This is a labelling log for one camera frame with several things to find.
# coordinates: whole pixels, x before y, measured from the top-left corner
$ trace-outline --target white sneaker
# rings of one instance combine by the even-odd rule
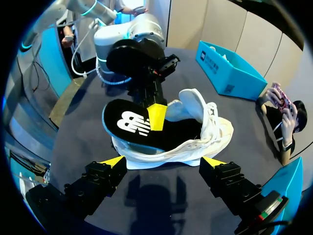
[[[216,104],[205,103],[197,89],[185,89],[179,93],[179,100],[168,105],[166,119],[179,121],[194,118],[202,123],[201,138],[188,140],[173,150],[158,154],[145,154],[131,144],[112,137],[113,145],[120,155],[127,160],[127,169],[148,169],[167,162],[182,162],[198,166],[202,156],[213,158],[230,142],[233,134],[231,122],[218,117]]]

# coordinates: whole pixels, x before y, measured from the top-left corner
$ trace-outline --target new balance logo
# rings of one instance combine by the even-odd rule
[[[135,114],[130,111],[125,111],[122,113],[122,119],[117,121],[117,126],[122,130],[135,133],[136,130],[142,136],[148,136],[150,130],[149,119],[144,120],[143,116]]]

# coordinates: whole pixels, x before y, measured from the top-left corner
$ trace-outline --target blue box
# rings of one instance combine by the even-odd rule
[[[240,55],[215,44],[200,41],[196,61],[218,94],[256,100],[268,84]]]

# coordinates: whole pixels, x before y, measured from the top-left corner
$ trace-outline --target black shirt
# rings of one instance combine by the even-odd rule
[[[276,137],[276,140],[282,138],[283,137],[282,129],[281,129],[281,125],[282,125],[281,122],[283,119],[282,113],[278,109],[275,109],[273,107],[269,107],[266,105],[266,116],[268,117],[268,121],[269,121],[270,126],[272,127],[273,130],[277,127],[277,125],[280,124],[279,127],[277,127],[276,130],[274,131],[274,135]],[[278,144],[279,150],[282,151],[283,150],[283,139],[278,140],[277,144]],[[294,141],[294,138],[292,136],[291,153],[293,153],[294,147],[295,147],[295,141]]]

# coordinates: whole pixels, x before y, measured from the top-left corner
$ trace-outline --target wristwatch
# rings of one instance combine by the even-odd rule
[[[292,147],[292,141],[287,146],[284,146],[284,141],[283,141],[282,146],[283,146],[283,151],[287,152]]]

